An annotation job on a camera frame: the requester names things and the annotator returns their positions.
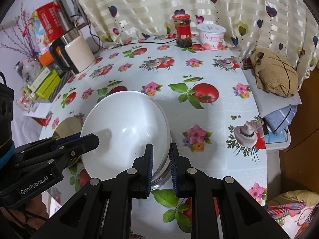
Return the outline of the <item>heart-patterned cream curtain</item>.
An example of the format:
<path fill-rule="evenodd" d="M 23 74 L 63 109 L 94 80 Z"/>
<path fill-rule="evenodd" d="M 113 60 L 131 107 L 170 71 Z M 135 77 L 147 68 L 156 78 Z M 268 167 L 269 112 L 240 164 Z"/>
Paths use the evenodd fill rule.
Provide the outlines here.
<path fill-rule="evenodd" d="M 245 58 L 268 48 L 290 61 L 299 83 L 318 68 L 318 20 L 303 0 L 77 0 L 104 44 L 174 32 L 172 16 L 218 24 Z"/>

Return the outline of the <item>red-lidded sauce jar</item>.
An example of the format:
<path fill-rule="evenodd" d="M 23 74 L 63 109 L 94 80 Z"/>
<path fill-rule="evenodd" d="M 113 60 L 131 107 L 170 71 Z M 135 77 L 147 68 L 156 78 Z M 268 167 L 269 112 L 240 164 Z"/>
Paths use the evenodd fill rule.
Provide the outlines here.
<path fill-rule="evenodd" d="M 176 44 L 180 48 L 192 47 L 191 20 L 188 14 L 177 14 L 173 17 L 176 30 Z"/>

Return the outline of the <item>round wooden coaster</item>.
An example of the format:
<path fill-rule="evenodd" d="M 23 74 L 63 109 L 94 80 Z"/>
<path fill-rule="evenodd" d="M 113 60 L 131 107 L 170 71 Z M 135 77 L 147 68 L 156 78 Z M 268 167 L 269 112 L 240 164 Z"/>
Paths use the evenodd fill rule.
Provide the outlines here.
<path fill-rule="evenodd" d="M 66 138 L 77 133 L 80 133 L 82 130 L 83 121 L 77 117 L 68 117 L 58 124 L 55 129 L 52 137 L 53 138 Z"/>

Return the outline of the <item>orange small box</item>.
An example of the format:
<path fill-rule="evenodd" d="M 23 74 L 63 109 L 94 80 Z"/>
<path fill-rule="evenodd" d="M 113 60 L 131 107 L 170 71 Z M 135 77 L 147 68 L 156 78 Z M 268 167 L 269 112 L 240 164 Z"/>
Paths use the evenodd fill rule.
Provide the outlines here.
<path fill-rule="evenodd" d="M 58 65 L 57 61 L 54 60 L 54 58 L 52 57 L 50 51 L 46 51 L 44 53 L 42 53 L 39 57 L 38 57 L 39 62 L 41 63 L 42 66 L 48 66 L 50 64 L 56 64 Z"/>

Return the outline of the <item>tan burlap bag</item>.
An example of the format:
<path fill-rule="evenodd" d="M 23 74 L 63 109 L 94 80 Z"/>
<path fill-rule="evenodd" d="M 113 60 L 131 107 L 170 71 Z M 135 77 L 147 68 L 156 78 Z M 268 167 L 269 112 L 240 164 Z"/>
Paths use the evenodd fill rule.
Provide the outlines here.
<path fill-rule="evenodd" d="M 257 88 L 280 97 L 292 97 L 298 88 L 298 74 L 286 57 L 258 48 L 250 56 Z"/>

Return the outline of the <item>colourful plaid cloth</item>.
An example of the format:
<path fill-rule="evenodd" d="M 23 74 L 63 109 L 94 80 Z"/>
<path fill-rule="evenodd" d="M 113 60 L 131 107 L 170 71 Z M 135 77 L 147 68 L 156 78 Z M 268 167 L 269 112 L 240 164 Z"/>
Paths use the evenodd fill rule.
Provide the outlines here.
<path fill-rule="evenodd" d="M 280 225 L 290 238 L 298 238 L 314 220 L 318 206 L 307 206 L 304 202 L 268 206 L 268 214 Z"/>

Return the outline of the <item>blue folded cloth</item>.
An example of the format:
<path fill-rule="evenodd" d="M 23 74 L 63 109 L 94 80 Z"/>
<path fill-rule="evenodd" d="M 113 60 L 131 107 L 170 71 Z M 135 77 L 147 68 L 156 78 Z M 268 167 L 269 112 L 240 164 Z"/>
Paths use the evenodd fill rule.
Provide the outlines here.
<path fill-rule="evenodd" d="M 273 133 L 280 133 L 288 127 L 297 113 L 296 105 L 289 105 L 271 112 L 264 117 L 267 126 Z"/>

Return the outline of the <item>floral plastic tablecloth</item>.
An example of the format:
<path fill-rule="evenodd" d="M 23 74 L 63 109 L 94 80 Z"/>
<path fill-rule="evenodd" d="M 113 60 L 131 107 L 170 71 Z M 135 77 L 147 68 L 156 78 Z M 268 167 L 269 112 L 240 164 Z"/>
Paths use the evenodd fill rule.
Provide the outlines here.
<path fill-rule="evenodd" d="M 258 121 L 259 112 L 241 64 L 223 69 L 218 61 L 231 58 L 219 51 L 183 51 L 173 40 L 144 43 L 102 51 L 96 64 L 62 87 L 41 132 L 45 138 L 63 120 L 85 120 L 93 107 L 112 92 L 144 92 L 166 114 L 180 154 L 209 176 L 233 176 L 254 198 L 265 204 L 267 154 L 263 138 L 244 147 L 234 128 Z"/>

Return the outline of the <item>white electric kettle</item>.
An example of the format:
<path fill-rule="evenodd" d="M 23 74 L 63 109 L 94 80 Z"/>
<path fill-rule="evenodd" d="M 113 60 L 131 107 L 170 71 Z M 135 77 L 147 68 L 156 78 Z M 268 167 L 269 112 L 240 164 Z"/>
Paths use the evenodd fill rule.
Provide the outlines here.
<path fill-rule="evenodd" d="M 52 42 L 50 54 L 64 72 L 79 74 L 95 63 L 95 56 L 80 33 L 73 27 Z"/>

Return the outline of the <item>white ceramic plate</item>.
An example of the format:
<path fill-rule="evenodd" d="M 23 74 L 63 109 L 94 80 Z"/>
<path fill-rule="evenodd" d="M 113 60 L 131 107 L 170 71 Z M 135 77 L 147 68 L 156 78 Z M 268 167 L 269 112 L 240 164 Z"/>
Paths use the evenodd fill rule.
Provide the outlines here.
<path fill-rule="evenodd" d="M 165 153 L 171 144 L 166 115 L 151 97 L 122 91 L 102 99 L 87 115 L 81 135 L 95 134 L 99 146 L 82 155 L 92 178 L 108 180 L 130 168 L 143 156 L 147 144 L 154 154 Z"/>

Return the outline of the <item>grey folded cloth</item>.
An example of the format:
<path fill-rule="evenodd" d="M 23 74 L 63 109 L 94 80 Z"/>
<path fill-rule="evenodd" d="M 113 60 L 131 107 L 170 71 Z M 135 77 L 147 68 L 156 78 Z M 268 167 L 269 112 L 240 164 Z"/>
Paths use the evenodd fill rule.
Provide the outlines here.
<path fill-rule="evenodd" d="M 271 114 L 272 112 L 280 110 L 284 107 L 302 104 L 301 98 L 298 93 L 296 93 L 292 97 L 284 98 L 259 89 L 257 87 L 253 69 L 243 70 L 243 73 L 252 90 L 252 94 L 254 96 L 254 100 L 256 102 L 261 118 L 264 118 L 268 114 Z"/>

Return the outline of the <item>green yellow box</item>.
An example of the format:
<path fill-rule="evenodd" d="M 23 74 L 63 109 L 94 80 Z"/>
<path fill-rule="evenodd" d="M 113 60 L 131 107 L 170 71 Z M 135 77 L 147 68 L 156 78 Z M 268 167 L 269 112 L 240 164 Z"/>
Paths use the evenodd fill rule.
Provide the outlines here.
<path fill-rule="evenodd" d="M 41 99 L 48 99 L 49 96 L 52 94 L 53 90 L 57 87 L 60 83 L 61 78 L 59 77 L 58 73 L 53 70 L 50 74 L 42 81 L 40 86 L 36 90 L 36 94 Z"/>

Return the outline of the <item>steel bowl under plate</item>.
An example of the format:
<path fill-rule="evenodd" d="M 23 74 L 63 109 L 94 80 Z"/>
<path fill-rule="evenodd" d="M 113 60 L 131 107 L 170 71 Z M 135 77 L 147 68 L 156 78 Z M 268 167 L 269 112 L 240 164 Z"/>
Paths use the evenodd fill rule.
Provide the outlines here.
<path fill-rule="evenodd" d="M 169 153 L 155 153 L 153 161 L 153 174 L 151 178 L 151 190 L 159 189 L 170 178 Z"/>

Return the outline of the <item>white yogurt tub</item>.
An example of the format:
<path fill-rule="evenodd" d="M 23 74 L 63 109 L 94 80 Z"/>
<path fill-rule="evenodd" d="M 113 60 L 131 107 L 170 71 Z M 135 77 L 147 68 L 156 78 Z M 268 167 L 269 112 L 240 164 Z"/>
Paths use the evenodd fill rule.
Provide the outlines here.
<path fill-rule="evenodd" d="M 199 36 L 200 44 L 211 51 L 218 51 L 221 49 L 224 41 L 224 34 L 226 28 L 217 24 L 201 23 L 196 26 Z"/>

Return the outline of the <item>red packaging box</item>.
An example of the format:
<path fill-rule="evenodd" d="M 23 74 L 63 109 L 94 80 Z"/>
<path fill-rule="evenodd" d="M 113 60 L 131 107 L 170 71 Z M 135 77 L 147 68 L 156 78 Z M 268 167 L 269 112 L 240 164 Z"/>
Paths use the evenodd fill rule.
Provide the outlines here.
<path fill-rule="evenodd" d="M 59 6 L 53 2 L 47 3 L 34 11 L 35 19 L 39 20 L 39 34 L 43 38 L 43 44 L 49 45 L 63 35 L 64 27 L 58 14 Z"/>

